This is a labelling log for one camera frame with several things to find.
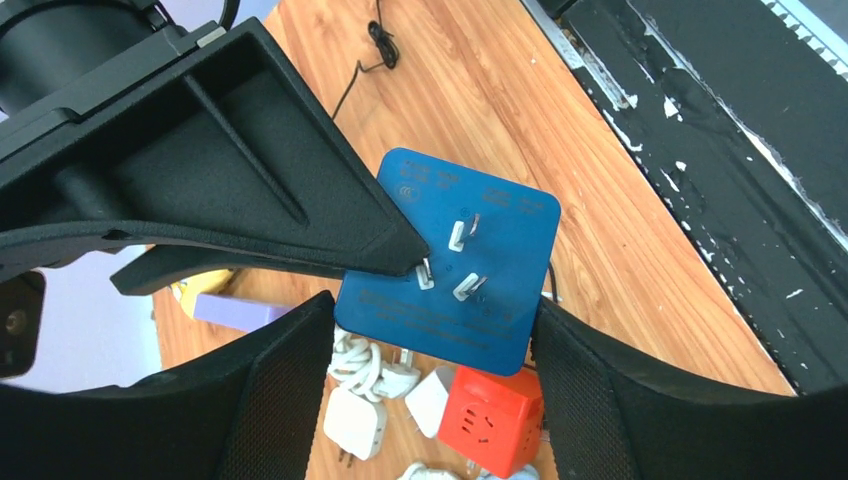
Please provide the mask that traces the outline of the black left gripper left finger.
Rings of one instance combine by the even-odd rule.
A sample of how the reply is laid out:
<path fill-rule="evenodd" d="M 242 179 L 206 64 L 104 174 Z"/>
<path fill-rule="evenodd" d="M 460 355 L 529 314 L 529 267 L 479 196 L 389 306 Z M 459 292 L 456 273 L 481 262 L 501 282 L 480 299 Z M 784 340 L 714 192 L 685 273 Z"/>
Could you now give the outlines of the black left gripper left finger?
<path fill-rule="evenodd" d="M 323 291 L 283 317 L 122 387 L 1 389 L 5 479 L 301 479 L 330 362 Z"/>

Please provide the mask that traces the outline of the purple power bank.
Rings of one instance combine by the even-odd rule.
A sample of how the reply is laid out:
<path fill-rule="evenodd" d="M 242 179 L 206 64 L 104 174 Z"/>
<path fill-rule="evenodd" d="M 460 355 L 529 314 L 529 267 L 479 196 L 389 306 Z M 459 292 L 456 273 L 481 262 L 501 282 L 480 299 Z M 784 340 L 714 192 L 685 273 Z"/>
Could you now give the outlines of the purple power bank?
<path fill-rule="evenodd" d="M 274 322 L 291 310 L 290 306 L 201 293 L 197 296 L 193 317 L 199 321 L 250 333 Z"/>

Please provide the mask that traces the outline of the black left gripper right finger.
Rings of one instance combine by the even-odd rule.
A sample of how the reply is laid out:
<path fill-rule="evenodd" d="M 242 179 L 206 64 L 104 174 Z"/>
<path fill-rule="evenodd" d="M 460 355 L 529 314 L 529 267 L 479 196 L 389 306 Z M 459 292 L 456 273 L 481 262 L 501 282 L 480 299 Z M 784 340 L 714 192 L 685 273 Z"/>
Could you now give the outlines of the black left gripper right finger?
<path fill-rule="evenodd" d="M 562 479 L 843 479 L 847 390 L 781 396 L 715 381 L 548 299 L 531 350 Z"/>

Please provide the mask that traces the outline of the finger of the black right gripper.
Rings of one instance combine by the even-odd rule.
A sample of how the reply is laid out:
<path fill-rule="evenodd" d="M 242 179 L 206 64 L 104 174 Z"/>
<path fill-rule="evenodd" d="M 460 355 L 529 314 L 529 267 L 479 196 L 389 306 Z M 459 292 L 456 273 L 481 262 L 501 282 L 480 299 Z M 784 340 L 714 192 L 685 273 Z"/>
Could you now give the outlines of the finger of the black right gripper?
<path fill-rule="evenodd" d="M 213 270 L 268 269 L 341 279 L 341 267 L 273 259 L 194 246 L 154 246 L 115 272 L 110 280 L 123 295 L 149 295 L 188 277 Z"/>
<path fill-rule="evenodd" d="M 1 124 L 1 277 L 194 246 L 390 276 L 426 241 L 262 23 L 190 58 L 160 103 Z"/>

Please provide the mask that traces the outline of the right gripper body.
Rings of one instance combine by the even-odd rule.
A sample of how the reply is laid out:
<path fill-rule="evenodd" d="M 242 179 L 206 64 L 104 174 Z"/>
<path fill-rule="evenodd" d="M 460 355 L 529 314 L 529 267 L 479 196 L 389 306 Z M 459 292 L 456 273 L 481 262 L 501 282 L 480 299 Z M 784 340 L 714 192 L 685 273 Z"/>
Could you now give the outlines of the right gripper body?
<path fill-rule="evenodd" d="M 226 21 L 188 30 L 161 1 L 4 1 L 1 123 L 85 122 L 160 103 Z"/>

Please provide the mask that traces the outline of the blue cube socket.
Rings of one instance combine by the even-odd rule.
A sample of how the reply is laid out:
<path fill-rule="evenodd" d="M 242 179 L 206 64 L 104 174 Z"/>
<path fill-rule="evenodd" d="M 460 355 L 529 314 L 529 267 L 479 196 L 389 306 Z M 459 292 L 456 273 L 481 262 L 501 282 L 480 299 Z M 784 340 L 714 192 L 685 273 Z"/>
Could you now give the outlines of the blue cube socket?
<path fill-rule="evenodd" d="M 403 277 L 347 273 L 344 330 L 489 373 L 525 360 L 561 215 L 551 194 L 405 148 L 377 179 L 429 246 Z"/>

